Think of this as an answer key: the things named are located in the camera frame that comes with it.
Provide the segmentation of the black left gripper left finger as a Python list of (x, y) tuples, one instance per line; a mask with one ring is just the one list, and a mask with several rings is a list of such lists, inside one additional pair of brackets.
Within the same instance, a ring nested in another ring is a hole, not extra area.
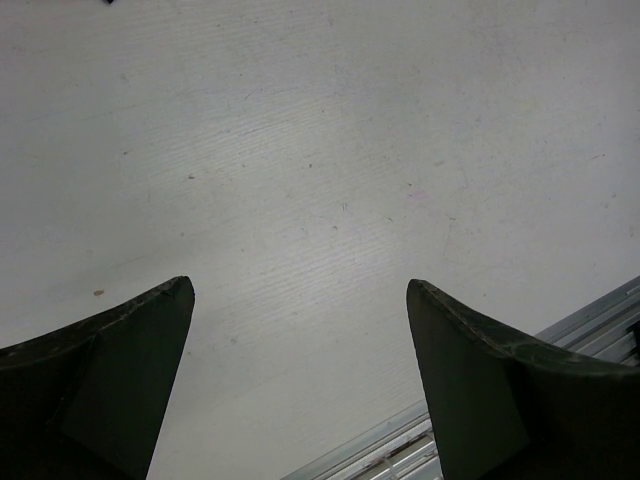
[(146, 478), (194, 306), (178, 276), (2, 348), (2, 478)]

